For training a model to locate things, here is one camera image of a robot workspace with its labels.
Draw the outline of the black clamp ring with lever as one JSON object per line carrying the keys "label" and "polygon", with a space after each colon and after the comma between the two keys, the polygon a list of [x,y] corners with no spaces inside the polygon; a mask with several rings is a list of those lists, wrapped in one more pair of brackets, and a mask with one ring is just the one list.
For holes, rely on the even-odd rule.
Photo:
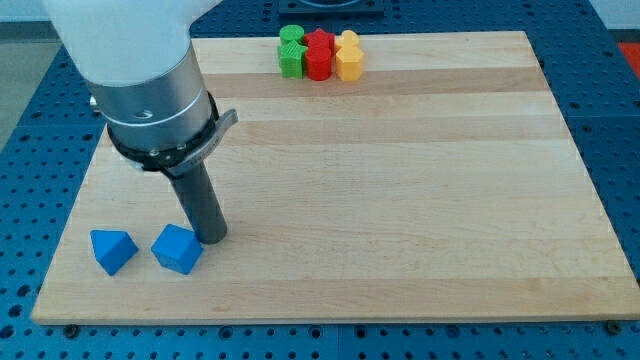
{"label": "black clamp ring with lever", "polygon": [[235,109],[220,115],[211,93],[208,93],[208,98],[212,108],[210,119],[185,144],[159,151],[153,155],[151,151],[136,150],[126,145],[116,137],[110,125],[107,125],[109,139],[115,149],[131,161],[134,167],[142,171],[162,172],[169,178],[183,177],[185,173],[201,164],[220,144],[226,131],[238,122]]}

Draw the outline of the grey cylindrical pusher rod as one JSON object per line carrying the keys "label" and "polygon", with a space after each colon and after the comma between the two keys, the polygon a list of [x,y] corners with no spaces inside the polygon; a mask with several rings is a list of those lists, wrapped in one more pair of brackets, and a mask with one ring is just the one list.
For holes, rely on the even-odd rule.
{"label": "grey cylindrical pusher rod", "polygon": [[187,172],[169,177],[197,239],[216,244],[227,234],[227,223],[203,162]]}

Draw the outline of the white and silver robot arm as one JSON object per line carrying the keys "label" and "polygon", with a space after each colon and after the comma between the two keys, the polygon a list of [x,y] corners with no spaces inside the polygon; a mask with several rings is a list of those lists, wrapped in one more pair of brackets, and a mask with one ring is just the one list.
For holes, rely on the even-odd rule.
{"label": "white and silver robot arm", "polygon": [[218,0],[45,0],[116,150],[170,181],[198,240],[227,224],[204,161],[238,117],[207,90],[191,25]]}

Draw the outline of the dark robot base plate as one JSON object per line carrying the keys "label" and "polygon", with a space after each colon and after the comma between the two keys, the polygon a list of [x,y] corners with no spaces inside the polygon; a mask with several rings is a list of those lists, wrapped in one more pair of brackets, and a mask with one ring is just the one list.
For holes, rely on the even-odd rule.
{"label": "dark robot base plate", "polygon": [[285,15],[379,14],[385,0],[281,0],[278,13]]}

